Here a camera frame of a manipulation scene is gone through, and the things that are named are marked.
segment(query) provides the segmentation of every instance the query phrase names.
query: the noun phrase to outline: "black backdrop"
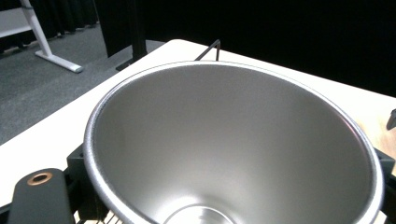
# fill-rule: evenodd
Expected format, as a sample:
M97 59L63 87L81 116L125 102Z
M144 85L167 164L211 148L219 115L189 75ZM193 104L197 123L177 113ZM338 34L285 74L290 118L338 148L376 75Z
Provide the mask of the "black backdrop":
M96 11L92 0L30 0L46 38L75 32L77 28L95 25ZM0 0L0 10L21 7L19 0ZM23 47L35 40L32 31L0 39L0 51Z
M235 53L396 96L394 0L122 1L141 3L147 39L220 38ZM98 14L112 50L131 44L122 1L96 0L107 3Z

